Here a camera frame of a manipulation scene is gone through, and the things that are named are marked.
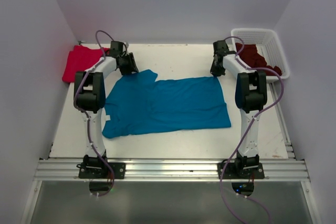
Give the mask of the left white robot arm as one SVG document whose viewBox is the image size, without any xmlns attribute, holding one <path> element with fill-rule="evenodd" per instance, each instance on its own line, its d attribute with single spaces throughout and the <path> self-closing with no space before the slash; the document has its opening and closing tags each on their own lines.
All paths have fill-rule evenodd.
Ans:
<svg viewBox="0 0 336 224">
<path fill-rule="evenodd" d="M 85 124 L 86 156 L 99 159 L 90 167 L 97 178 L 104 178 L 109 172 L 109 165 L 101 160 L 106 156 L 101 126 L 102 110 L 106 103 L 104 81 L 116 70 L 123 76 L 139 72 L 128 47 L 127 43 L 112 41 L 109 50 L 102 52 L 97 63 L 75 74 L 73 105 L 80 111 Z"/>
</svg>

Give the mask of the blue t shirt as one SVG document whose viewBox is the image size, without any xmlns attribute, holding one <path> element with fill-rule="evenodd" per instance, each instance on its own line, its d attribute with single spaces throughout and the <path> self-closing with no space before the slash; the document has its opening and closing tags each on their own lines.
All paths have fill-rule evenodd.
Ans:
<svg viewBox="0 0 336 224">
<path fill-rule="evenodd" d="M 145 70 L 119 79 L 105 104 L 105 138 L 231 126 L 215 77 L 158 80 Z"/>
</svg>

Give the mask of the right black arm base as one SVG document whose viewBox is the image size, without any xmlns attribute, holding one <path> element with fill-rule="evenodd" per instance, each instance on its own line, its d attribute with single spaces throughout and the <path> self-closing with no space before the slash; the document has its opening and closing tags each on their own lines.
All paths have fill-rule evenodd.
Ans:
<svg viewBox="0 0 336 224">
<path fill-rule="evenodd" d="M 232 182 L 232 189 L 235 193 L 247 197 L 254 192 L 254 180 L 265 179 L 264 168 L 259 155 L 247 157 L 237 153 L 233 162 L 224 159 L 217 164 L 218 178 L 221 178 L 223 171 L 223 179 L 244 180 L 243 182 Z"/>
</svg>

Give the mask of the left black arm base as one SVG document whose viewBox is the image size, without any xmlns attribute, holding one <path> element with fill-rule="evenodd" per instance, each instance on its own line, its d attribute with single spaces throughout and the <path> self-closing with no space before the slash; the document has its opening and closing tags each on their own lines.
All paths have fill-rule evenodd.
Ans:
<svg viewBox="0 0 336 224">
<path fill-rule="evenodd" d="M 89 180 L 91 194 L 101 197 L 109 193 L 115 179 L 124 179 L 126 164 L 122 162 L 109 162 L 104 155 L 104 162 L 99 157 L 85 155 L 80 164 L 78 178 Z"/>
</svg>

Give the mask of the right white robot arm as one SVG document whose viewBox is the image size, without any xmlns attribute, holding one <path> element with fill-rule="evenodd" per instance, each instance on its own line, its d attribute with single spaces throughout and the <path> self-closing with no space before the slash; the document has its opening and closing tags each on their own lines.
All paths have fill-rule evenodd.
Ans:
<svg viewBox="0 0 336 224">
<path fill-rule="evenodd" d="M 235 103 L 241 116 L 241 140 L 236 151 L 234 172 L 246 178 L 259 165 L 258 124 L 260 111 L 267 103 L 267 82 L 264 71 L 253 70 L 231 51 L 225 40 L 213 43 L 210 73 L 220 77 L 229 71 L 236 78 Z"/>
</svg>

